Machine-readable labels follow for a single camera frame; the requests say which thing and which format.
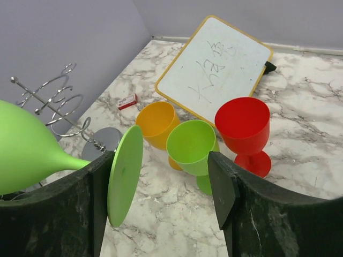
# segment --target red goblet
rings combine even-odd
[[[270,111],[259,99],[240,97],[225,103],[215,115],[217,127],[225,145],[237,154],[235,163],[265,177],[272,161],[262,151],[269,138]]]

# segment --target cup base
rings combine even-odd
[[[235,163],[262,178],[266,177],[272,168],[272,160],[264,151],[253,156],[237,155]]]
[[[179,165],[177,165],[177,163],[172,158],[170,158],[170,156],[168,156],[168,162],[174,170],[182,170],[182,168]]]
[[[103,142],[106,145],[106,150],[111,152],[117,149],[122,137],[123,134],[114,127],[105,127],[93,134],[93,138],[98,142]],[[94,147],[94,143],[87,142],[82,150],[81,159],[93,162],[102,154],[102,151]]]
[[[212,195],[210,177],[208,175],[197,177],[197,185],[203,193]]]

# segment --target metal stand base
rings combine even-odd
[[[93,134],[93,139],[99,143],[102,143],[106,146],[106,150],[114,152],[117,149],[119,142],[123,134],[116,128],[105,127]],[[97,150],[93,143],[87,142],[83,151],[81,158],[87,161],[94,161],[100,157],[103,152]]]

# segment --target marble surface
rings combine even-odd
[[[147,104],[163,100],[154,83],[182,47],[151,41],[80,119],[93,132],[113,126],[125,132]],[[343,194],[343,61],[311,54],[275,53],[276,72],[264,75],[255,97],[271,111],[265,151],[273,167],[267,180],[290,190],[332,199]],[[136,93],[139,103],[117,110],[118,99]],[[194,119],[177,110],[181,120]],[[61,140],[80,157],[81,137]],[[221,151],[235,155],[223,143]],[[68,171],[47,179],[51,182]],[[227,256],[213,200],[195,178],[169,167],[167,153],[144,143],[143,167],[131,209],[119,228],[107,225],[102,257]]]

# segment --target orange cup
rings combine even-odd
[[[174,107],[162,101],[147,105],[136,119],[136,125],[141,128],[144,139],[160,150],[167,150],[168,136],[180,123]],[[168,161],[173,169],[182,170],[170,157]]]

